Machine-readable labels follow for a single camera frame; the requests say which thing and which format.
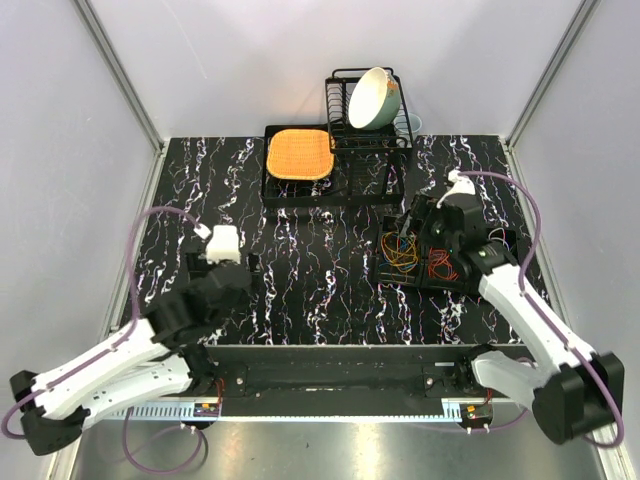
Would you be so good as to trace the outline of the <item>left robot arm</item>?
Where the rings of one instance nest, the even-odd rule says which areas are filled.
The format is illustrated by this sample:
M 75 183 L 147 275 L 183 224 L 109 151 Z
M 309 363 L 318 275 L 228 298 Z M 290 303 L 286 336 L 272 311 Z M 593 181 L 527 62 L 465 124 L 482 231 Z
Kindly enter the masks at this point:
M 14 374 L 19 438 L 35 455 L 46 456 L 120 410 L 167 395 L 208 394 L 216 368 L 204 342 L 230 314 L 248 306 L 256 270 L 254 256 L 217 261 L 62 366 Z

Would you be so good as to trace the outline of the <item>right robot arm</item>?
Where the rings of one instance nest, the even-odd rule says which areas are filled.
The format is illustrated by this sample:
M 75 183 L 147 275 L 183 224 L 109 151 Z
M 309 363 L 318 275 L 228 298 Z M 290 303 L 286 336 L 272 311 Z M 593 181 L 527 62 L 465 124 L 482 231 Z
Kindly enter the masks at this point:
M 553 443 L 562 445 L 610 424 L 621 425 L 625 367 L 612 352 L 599 354 L 578 337 L 533 290 L 504 245 L 488 238 L 473 194 L 437 199 L 414 196 L 398 221 L 420 247 L 450 254 L 459 279 L 453 287 L 476 292 L 514 328 L 534 361 L 528 366 L 490 345 L 471 349 L 454 371 L 466 396 L 496 391 L 529 410 Z

